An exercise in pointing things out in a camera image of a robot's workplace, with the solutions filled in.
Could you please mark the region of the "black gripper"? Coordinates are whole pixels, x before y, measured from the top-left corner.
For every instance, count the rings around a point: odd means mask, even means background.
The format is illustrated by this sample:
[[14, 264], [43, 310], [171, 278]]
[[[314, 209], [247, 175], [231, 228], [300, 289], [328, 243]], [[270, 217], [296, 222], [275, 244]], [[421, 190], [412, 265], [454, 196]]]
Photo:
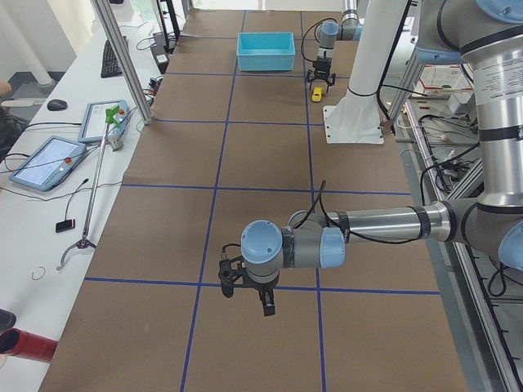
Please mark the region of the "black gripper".
[[336, 82], [336, 74], [330, 73], [332, 60], [330, 58], [318, 58], [312, 62], [313, 70], [308, 69], [306, 74], [306, 85], [310, 91], [316, 78], [325, 78], [327, 85], [325, 93], [329, 93], [329, 88]]
[[[237, 256], [229, 259], [223, 256], [219, 262], [218, 278], [221, 282], [221, 292], [224, 296], [233, 296], [236, 288], [247, 287], [247, 275], [244, 268], [244, 258]], [[259, 291], [265, 317], [275, 315], [275, 298], [272, 290]]]

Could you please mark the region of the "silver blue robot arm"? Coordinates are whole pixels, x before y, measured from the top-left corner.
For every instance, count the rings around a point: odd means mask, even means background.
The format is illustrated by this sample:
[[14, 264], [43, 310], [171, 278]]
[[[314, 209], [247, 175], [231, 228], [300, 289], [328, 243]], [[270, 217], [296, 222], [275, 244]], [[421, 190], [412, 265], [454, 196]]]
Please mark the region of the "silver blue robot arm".
[[344, 1], [342, 8], [342, 19], [338, 22], [334, 18], [325, 18], [314, 24], [315, 38], [318, 42], [316, 57], [305, 60], [310, 61], [312, 69], [307, 70], [306, 84], [309, 88], [316, 81], [326, 83], [326, 91], [335, 84], [336, 74], [331, 72], [334, 48], [336, 41], [359, 41], [363, 32], [363, 24], [360, 22], [357, 11], [357, 1]]
[[399, 245], [423, 238], [464, 243], [503, 265], [522, 267], [522, 4], [519, 1], [425, 1], [419, 58], [472, 67], [483, 193], [477, 198], [419, 206], [327, 212], [320, 198], [285, 227], [268, 220], [247, 225], [241, 253], [223, 256], [222, 294], [252, 288], [263, 312], [275, 313], [280, 271], [343, 264], [346, 245]]

